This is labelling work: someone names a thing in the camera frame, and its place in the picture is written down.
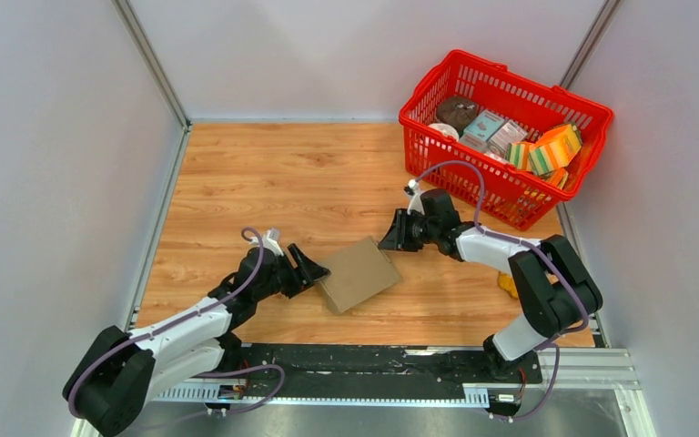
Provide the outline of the brown cardboard paper box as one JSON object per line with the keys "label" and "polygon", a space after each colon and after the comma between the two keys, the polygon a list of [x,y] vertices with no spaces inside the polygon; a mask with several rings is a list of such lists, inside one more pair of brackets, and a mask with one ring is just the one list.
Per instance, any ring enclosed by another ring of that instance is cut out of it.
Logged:
{"label": "brown cardboard paper box", "polygon": [[372,237],[360,239],[319,261],[329,275],[319,281],[327,308],[342,314],[402,281]]}

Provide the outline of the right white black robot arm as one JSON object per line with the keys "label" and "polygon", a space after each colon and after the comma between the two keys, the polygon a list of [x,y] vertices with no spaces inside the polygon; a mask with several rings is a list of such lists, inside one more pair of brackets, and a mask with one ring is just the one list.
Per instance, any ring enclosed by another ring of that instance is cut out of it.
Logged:
{"label": "right white black robot arm", "polygon": [[417,252],[432,244],[447,257],[494,268],[513,280],[522,315],[484,342],[482,367],[491,379],[508,380],[520,358],[586,328],[602,308],[601,291],[566,237],[514,237],[461,220],[442,188],[404,191],[409,205],[396,209],[380,249]]}

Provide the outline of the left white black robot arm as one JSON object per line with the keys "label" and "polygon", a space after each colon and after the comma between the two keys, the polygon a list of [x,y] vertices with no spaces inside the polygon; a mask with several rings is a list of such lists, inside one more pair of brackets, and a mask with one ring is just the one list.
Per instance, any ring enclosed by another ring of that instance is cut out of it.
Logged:
{"label": "left white black robot arm", "polygon": [[215,372],[221,378],[241,366],[234,330],[273,295],[293,298],[330,274],[295,244],[281,250],[253,246],[196,305],[145,328],[99,332],[69,377],[62,396],[70,412],[104,436],[116,436],[143,407],[189,378]]}

